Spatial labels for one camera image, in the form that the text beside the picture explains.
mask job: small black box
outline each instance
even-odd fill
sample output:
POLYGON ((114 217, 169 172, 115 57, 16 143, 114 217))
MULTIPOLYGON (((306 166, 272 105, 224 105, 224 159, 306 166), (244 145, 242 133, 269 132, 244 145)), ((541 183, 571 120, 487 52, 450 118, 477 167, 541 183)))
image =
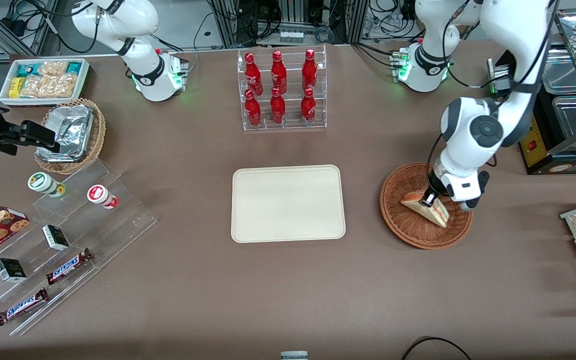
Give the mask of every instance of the small black box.
POLYGON ((19 260, 5 257, 0 258, 0 276, 3 281, 9 283, 21 283, 26 278, 19 260))
POLYGON ((48 242, 48 246, 58 251, 68 250, 70 244, 68 244, 68 240, 66 240, 64 231, 61 228, 55 225, 46 225, 41 230, 43 231, 43 237, 48 242))

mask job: red bottle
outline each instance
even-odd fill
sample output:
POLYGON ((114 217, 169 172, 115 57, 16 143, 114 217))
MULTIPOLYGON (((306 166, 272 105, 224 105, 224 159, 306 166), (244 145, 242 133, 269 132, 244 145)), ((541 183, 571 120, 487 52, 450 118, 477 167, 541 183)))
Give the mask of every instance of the red bottle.
POLYGON ((301 123, 304 126, 311 126, 315 123, 315 106, 317 103, 313 98, 313 88, 308 87, 303 92, 301 100, 301 123))
POLYGON ((277 125, 283 125, 284 120, 286 120, 286 101, 284 101, 281 90, 277 86, 272 88, 270 109, 272 109, 272 121, 277 125))
POLYGON ((259 71, 259 66, 255 63, 255 57, 251 52, 246 54, 245 59, 248 88, 254 91, 254 95, 261 96, 261 94, 264 93, 264 87, 261 84, 261 71, 259 71))
POLYGON ((286 76, 286 65, 282 61, 282 52, 279 50, 272 51, 272 86, 278 87, 281 94, 288 91, 288 76, 286 76))
POLYGON ((261 126, 261 107, 259 107, 259 102, 256 100, 255 94, 251 89, 246 89, 244 95, 246 96, 244 107, 250 126, 258 128, 261 126))
POLYGON ((306 61, 301 68, 301 86, 306 91, 309 87, 317 85, 317 63, 315 63, 315 50, 306 50, 306 61))

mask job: beige tray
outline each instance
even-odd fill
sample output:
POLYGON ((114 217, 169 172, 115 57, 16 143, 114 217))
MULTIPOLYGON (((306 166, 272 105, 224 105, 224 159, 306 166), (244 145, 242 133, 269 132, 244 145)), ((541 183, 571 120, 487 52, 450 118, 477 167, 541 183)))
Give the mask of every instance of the beige tray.
POLYGON ((236 242, 340 239, 345 233, 338 167, 243 168, 232 176, 230 235, 236 242))

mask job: brown tabletop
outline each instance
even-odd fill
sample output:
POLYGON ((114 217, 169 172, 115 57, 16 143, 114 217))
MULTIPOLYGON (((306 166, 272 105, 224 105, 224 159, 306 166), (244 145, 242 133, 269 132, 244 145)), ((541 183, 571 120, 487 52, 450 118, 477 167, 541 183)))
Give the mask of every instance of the brown tabletop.
MULTIPOLYGON (((272 360, 307 350, 312 360, 390 360, 435 335, 479 360, 576 359, 576 248, 559 218, 576 208, 576 175, 528 176, 517 146, 504 148, 466 237, 413 248, 382 219, 382 181, 426 160, 450 101, 483 92, 448 79, 415 93, 350 46, 327 51, 328 128, 288 134, 242 130, 234 50, 202 52, 188 91, 162 103, 135 91, 119 57, 90 57, 86 97, 107 122, 101 158, 159 221, 26 335, 0 329, 0 358, 272 360), (343 238, 231 239, 235 171, 315 164, 341 171, 343 238)), ((485 60, 501 52, 464 41, 454 72, 482 84, 485 60)), ((0 205, 39 198, 26 187, 39 169, 33 151, 0 154, 0 205)), ((410 359, 446 357, 459 353, 424 344, 410 359)))

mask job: round wicker basket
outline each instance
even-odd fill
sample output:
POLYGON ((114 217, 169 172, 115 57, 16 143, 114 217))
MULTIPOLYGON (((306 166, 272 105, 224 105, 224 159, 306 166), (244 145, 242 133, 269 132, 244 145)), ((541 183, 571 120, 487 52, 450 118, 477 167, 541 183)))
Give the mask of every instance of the round wicker basket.
POLYGON ((381 187, 381 214, 390 230, 410 245, 421 249, 448 248, 466 235, 473 221, 473 212, 461 210, 459 203, 454 203, 447 196, 439 196, 450 214, 448 224, 443 228, 400 203, 404 195, 425 191, 427 187, 425 162, 398 167, 388 175, 381 187))
MULTIPOLYGON (((58 173, 62 175, 70 175, 75 173, 75 171, 83 168, 89 162, 99 157, 101 153, 101 148, 104 146, 104 136, 106 136, 106 120, 104 119, 104 114, 101 113, 99 107, 92 101, 86 98, 78 98, 77 100, 66 101, 57 105, 56 107, 74 107, 75 105, 86 105, 94 111, 94 119, 92 123, 92 129, 90 129, 90 140, 88 142, 88 151, 86 157, 80 162, 47 162, 39 159, 37 155, 34 156, 34 160, 39 164, 39 166, 51 173, 58 173)), ((43 117, 41 125, 46 125, 46 120, 48 120, 48 114, 43 117)))

